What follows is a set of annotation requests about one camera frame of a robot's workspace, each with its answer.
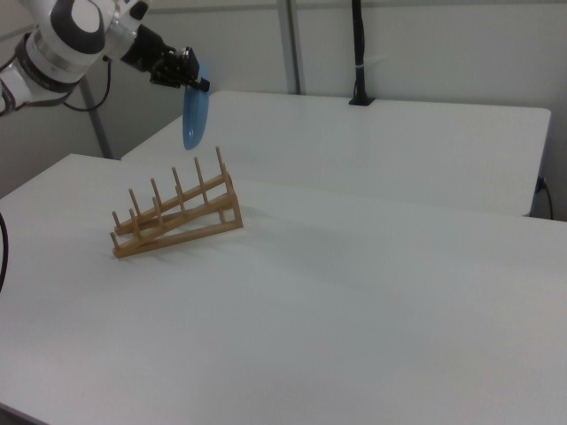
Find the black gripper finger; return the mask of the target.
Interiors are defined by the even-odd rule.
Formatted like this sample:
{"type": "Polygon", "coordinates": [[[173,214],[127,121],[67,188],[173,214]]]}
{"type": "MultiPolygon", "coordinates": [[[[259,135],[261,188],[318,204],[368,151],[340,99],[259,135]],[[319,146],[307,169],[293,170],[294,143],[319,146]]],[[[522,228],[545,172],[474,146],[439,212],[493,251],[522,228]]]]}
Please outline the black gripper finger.
{"type": "Polygon", "coordinates": [[[183,82],[196,81],[199,78],[200,65],[192,48],[186,47],[178,51],[176,68],[183,82]]]}
{"type": "Polygon", "coordinates": [[[210,81],[199,75],[196,78],[179,77],[177,84],[179,87],[191,88],[202,92],[208,92],[210,89],[210,81]]]}

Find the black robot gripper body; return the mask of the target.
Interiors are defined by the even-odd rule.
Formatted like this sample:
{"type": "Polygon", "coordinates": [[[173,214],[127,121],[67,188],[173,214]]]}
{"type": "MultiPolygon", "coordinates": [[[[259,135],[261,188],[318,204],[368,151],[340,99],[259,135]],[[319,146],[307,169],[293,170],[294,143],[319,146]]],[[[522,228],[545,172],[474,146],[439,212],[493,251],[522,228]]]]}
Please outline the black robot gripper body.
{"type": "Polygon", "coordinates": [[[151,83],[182,84],[178,51],[144,25],[138,27],[135,40],[120,60],[141,73],[149,73],[151,83]]]}

